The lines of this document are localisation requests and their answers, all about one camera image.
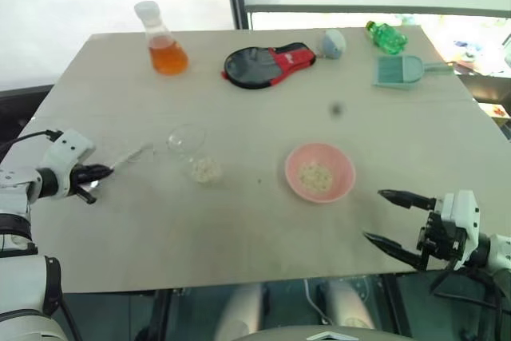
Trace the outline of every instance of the white cap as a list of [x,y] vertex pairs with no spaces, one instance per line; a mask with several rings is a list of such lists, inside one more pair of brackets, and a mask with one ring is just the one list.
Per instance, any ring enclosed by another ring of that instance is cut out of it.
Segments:
[[135,5],[135,13],[145,26],[160,24],[160,7],[152,0],[146,0]]

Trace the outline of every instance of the pink bowl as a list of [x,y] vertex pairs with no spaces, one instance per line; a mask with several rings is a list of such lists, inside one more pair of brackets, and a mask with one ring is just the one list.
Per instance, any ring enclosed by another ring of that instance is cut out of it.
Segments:
[[[305,189],[299,179],[302,165],[317,163],[332,172],[333,182],[325,193]],[[315,203],[331,203],[346,195],[355,183],[355,168],[350,159],[336,147],[323,143],[310,143],[296,148],[286,159],[286,178],[299,196]]]

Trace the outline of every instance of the orange liquid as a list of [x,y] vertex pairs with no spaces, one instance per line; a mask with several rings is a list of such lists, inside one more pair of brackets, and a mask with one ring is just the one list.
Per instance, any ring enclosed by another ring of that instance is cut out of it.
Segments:
[[178,42],[168,44],[166,37],[154,38],[149,43],[154,69],[163,75],[176,75],[188,67],[188,56]]

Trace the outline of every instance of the green plastic bottle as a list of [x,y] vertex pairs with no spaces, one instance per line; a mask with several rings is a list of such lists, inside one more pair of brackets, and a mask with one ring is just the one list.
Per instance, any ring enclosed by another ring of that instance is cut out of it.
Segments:
[[397,55],[405,49],[408,38],[388,24],[376,24],[368,22],[366,29],[369,31],[371,40],[384,52]]

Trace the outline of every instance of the white table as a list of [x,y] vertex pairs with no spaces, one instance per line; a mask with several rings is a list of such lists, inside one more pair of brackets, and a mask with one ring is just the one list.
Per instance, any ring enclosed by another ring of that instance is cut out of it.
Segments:
[[[407,52],[438,55],[419,28]],[[481,230],[509,234],[511,147],[455,76],[425,78],[411,92],[371,86],[379,52],[361,29],[343,30],[340,61],[318,60],[272,89],[239,89],[220,76],[244,46],[315,46],[318,30],[178,34],[191,58],[177,77],[153,72],[142,34],[95,35],[24,133],[73,127],[110,164],[143,142],[153,151],[120,168],[95,205],[41,200],[33,234],[56,256],[65,292],[128,291],[410,270],[362,236],[375,232],[414,249],[426,212],[378,196],[402,188],[427,196],[475,191]],[[333,102],[343,114],[333,118]],[[184,177],[165,141],[173,127],[208,130],[224,179],[204,188]],[[283,161],[300,143],[326,141],[353,160],[353,191],[333,204],[300,200]],[[16,145],[4,165],[37,165],[48,144]]]

